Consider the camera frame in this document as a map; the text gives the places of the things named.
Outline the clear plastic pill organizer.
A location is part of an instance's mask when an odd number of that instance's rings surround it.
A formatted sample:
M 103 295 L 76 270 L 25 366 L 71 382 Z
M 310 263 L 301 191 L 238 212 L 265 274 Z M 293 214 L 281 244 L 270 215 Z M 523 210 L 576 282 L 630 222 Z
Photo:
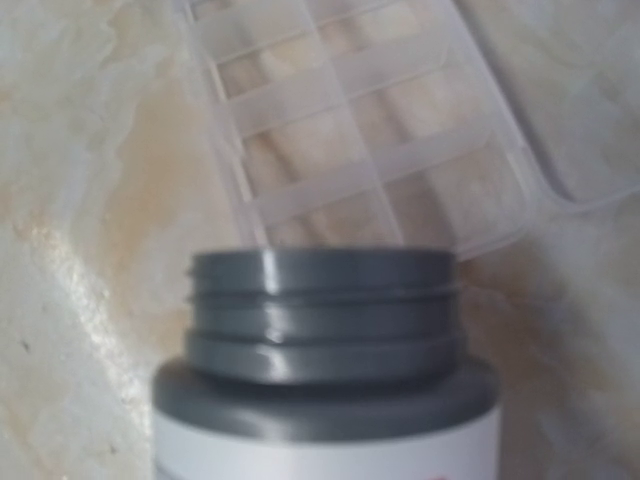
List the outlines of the clear plastic pill organizer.
M 639 190 L 635 1 L 179 1 L 240 242 L 470 259 Z

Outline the grey-capped orange pill bottle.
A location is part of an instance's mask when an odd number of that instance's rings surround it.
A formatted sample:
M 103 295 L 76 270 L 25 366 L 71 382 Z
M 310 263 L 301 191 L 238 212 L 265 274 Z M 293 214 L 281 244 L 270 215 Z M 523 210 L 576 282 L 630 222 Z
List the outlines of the grey-capped orange pill bottle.
M 495 479 L 501 399 L 456 257 L 255 249 L 192 261 L 185 347 L 152 383 L 158 479 Z

